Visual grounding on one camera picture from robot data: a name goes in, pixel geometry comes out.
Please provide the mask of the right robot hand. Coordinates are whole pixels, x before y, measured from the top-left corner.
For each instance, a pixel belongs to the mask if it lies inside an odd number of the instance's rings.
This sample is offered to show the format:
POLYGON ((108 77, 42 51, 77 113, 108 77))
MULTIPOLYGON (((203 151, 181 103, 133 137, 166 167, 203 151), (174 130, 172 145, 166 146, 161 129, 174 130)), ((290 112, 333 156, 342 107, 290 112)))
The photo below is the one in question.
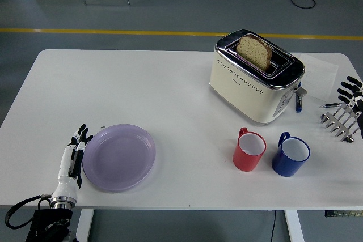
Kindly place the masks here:
POLYGON ((344 89, 337 89, 338 99, 354 113, 357 126, 362 134, 362 82, 352 76, 347 76, 346 79, 347 82, 340 83, 344 89))

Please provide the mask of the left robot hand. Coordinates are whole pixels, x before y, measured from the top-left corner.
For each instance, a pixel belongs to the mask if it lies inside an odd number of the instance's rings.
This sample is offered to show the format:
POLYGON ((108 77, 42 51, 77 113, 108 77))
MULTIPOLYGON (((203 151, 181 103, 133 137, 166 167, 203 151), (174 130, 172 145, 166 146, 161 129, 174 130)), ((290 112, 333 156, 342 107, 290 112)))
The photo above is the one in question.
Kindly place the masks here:
POLYGON ((85 148, 93 138, 93 135, 87 133, 87 126, 81 125, 65 147, 58 172, 58 186, 52 194, 52 199, 77 199, 77 190, 82 184, 81 167, 85 148))

